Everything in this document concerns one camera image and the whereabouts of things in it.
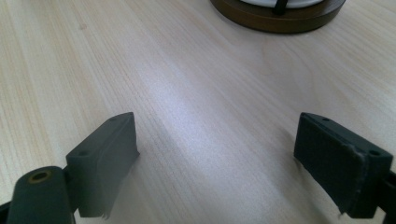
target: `wooden base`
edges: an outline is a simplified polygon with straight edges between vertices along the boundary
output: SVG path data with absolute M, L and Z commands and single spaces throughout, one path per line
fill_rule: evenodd
M 271 33 L 293 34 L 317 29 L 331 21 L 346 0 L 324 0 L 312 7 L 288 8 L 278 16 L 272 8 L 240 0 L 210 0 L 225 17 L 238 24 Z

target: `black clamp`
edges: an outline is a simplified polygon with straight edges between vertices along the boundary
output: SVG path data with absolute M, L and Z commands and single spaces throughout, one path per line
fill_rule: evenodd
M 294 157 L 326 190 L 340 212 L 372 218 L 379 206 L 384 223 L 396 223 L 393 156 L 322 116 L 300 116 Z
M 66 156 L 67 166 L 42 167 L 21 177 L 12 201 L 0 206 L 0 223 L 71 224 L 81 217 L 108 217 L 139 156 L 134 114 L 108 119 Z

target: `wood grain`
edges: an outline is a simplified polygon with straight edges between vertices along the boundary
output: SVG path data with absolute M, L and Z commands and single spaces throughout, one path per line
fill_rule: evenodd
M 348 0 L 269 35 L 210 1 L 0 1 L 0 203 L 134 111 L 141 157 L 106 223 L 379 223 L 339 217 L 292 151 L 306 111 L 396 154 L 395 11 Z

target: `screw hole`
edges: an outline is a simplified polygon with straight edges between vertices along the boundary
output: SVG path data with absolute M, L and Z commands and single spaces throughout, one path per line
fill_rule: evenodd
M 90 154 L 90 151 L 88 150 L 82 150 L 78 153 L 79 156 L 88 156 Z
M 48 179 L 50 177 L 50 171 L 40 171 L 38 173 L 35 173 L 29 177 L 29 183 L 31 184 L 38 184 L 43 182 L 44 180 Z
M 370 153 L 370 155 L 373 155 L 373 156 L 379 156 L 380 155 L 379 152 L 374 151 L 374 150 L 370 150 L 369 153 Z

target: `light wood surface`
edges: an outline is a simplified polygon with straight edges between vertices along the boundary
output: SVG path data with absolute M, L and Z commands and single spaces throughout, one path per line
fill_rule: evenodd
M 78 223 L 380 223 L 339 217 L 292 151 L 305 111 L 396 154 L 395 59 L 394 0 L 347 0 L 301 35 L 208 0 L 0 1 L 0 203 L 133 111 L 141 156 L 112 217 Z

